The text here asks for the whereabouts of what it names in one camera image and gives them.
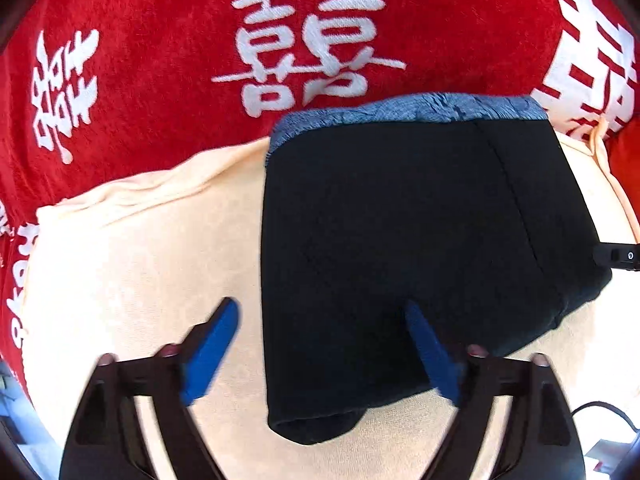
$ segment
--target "red pillow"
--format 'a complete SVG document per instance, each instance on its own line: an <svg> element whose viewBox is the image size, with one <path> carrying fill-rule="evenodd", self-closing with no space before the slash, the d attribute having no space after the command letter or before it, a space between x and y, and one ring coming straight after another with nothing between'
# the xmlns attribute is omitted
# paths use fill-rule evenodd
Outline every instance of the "red pillow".
<svg viewBox="0 0 640 480"><path fill-rule="evenodd" d="M607 141L611 173L629 197L640 219L640 117Z"/></svg>
<svg viewBox="0 0 640 480"><path fill-rule="evenodd" d="M24 380L20 232L38 207L290 110L412 92L533 92L564 132L600 112L616 129L637 107L628 30L610 0L38 0L0 62L2 355Z"/></svg>

